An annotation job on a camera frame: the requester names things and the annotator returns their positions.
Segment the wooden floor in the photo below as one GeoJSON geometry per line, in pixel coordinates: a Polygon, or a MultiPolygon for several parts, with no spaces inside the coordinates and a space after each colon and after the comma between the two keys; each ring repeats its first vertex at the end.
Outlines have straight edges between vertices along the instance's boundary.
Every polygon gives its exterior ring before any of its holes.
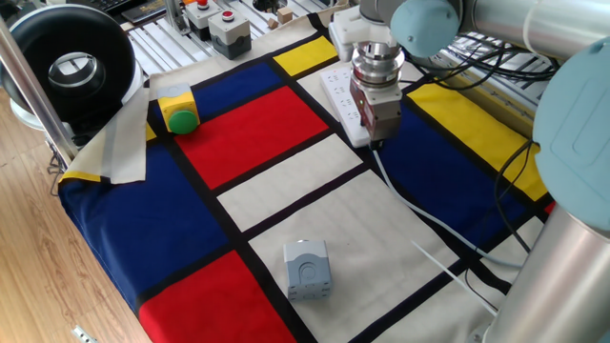
{"type": "Polygon", "coordinates": [[[0,90],[0,342],[150,342],[49,190],[51,152],[0,90]]]}

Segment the power outlet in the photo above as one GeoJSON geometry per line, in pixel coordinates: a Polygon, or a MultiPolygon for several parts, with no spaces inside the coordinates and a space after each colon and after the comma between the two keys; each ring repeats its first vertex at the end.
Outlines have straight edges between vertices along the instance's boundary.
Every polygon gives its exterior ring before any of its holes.
{"type": "Polygon", "coordinates": [[[350,94],[350,68],[324,71],[320,74],[322,87],[339,115],[343,130],[347,133],[354,148],[361,148],[371,143],[366,128],[360,126],[360,113],[350,94]]]}

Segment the blue square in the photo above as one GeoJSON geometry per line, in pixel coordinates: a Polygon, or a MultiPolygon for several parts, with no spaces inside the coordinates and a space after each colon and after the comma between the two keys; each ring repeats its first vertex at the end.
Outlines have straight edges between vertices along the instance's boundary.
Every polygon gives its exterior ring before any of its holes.
{"type": "MultiPolygon", "coordinates": [[[[379,152],[388,174],[425,211],[477,246],[505,230],[495,208],[494,180],[404,104],[401,107],[400,132],[379,152]]],[[[525,212],[510,194],[502,198],[502,205],[509,220],[525,212]]]]}
{"type": "MultiPolygon", "coordinates": [[[[204,120],[205,117],[218,114],[242,100],[257,94],[262,95],[280,83],[279,76],[263,63],[225,76],[210,86],[201,89],[195,86],[193,96],[199,117],[204,120]]],[[[154,106],[154,112],[163,120],[158,105],[154,106]]]]}
{"type": "Polygon", "coordinates": [[[147,149],[146,181],[62,185],[64,208],[132,309],[135,298],[228,239],[170,154],[147,149]]]}

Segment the metal rod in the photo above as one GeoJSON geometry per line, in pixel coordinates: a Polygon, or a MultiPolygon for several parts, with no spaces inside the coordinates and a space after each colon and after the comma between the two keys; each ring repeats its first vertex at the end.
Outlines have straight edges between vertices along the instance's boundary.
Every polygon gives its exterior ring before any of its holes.
{"type": "Polygon", "coordinates": [[[163,2],[165,3],[165,17],[173,29],[177,30],[182,35],[190,33],[191,29],[182,14],[182,9],[180,8],[178,0],[163,0],[163,2]]]}
{"type": "Polygon", "coordinates": [[[469,4],[476,31],[524,48],[529,44],[536,52],[560,59],[610,35],[607,0],[470,0],[469,4]]]}
{"type": "Polygon", "coordinates": [[[551,213],[484,343],[597,343],[610,328],[610,239],[551,213]]]}
{"type": "Polygon", "coordinates": [[[31,110],[40,120],[51,143],[57,148],[60,157],[69,166],[78,153],[66,128],[57,116],[51,101],[40,86],[40,82],[31,70],[26,57],[10,35],[4,20],[0,18],[0,61],[9,72],[17,88],[23,94],[31,110]]]}

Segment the red button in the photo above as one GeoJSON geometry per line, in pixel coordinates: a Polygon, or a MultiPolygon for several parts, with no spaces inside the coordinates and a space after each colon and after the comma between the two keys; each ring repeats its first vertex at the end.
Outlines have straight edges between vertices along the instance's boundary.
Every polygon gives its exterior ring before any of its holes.
{"type": "Polygon", "coordinates": [[[197,0],[197,8],[200,10],[207,10],[210,7],[208,0],[197,0]]]}
{"type": "Polygon", "coordinates": [[[234,18],[235,18],[235,16],[232,11],[225,10],[222,12],[222,20],[224,20],[226,22],[230,22],[230,21],[233,21],[234,18]]]}

